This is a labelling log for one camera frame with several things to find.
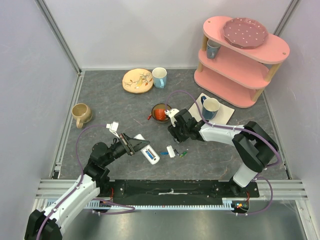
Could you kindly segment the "white battery cover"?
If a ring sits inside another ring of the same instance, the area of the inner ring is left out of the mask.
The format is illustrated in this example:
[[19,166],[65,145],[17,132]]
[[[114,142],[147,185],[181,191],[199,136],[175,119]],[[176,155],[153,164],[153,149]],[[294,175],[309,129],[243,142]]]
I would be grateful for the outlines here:
[[171,158],[174,158],[176,156],[175,152],[174,152],[174,149],[171,145],[168,145],[166,147],[167,149],[167,152],[168,152],[168,155],[171,157]]

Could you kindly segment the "white remote control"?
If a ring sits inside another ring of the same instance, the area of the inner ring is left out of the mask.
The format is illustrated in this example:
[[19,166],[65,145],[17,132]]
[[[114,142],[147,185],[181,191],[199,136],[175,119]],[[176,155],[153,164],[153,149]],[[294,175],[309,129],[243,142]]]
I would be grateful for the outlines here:
[[140,150],[140,152],[144,155],[144,157],[152,164],[155,165],[159,162],[160,156],[156,153],[156,151],[148,144],[144,148]]

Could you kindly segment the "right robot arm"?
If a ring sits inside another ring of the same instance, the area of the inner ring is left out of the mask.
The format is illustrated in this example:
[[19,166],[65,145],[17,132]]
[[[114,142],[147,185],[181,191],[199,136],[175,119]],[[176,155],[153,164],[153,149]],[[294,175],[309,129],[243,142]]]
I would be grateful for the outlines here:
[[187,109],[166,110],[171,125],[168,131],[177,143],[188,139],[219,142],[234,146],[242,164],[231,178],[229,191],[235,197],[247,191],[247,185],[261,173],[274,156],[279,157],[276,142],[254,121],[245,125],[218,125],[197,121]]

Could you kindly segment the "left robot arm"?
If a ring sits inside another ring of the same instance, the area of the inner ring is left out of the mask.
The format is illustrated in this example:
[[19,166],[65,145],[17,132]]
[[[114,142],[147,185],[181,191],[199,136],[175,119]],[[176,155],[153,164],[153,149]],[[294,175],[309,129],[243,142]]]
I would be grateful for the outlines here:
[[124,133],[114,138],[110,146],[96,143],[87,165],[72,187],[43,211],[36,209],[30,214],[24,239],[61,240],[71,222],[91,200],[109,193],[110,170],[107,166],[123,155],[134,155],[149,144],[148,140]]

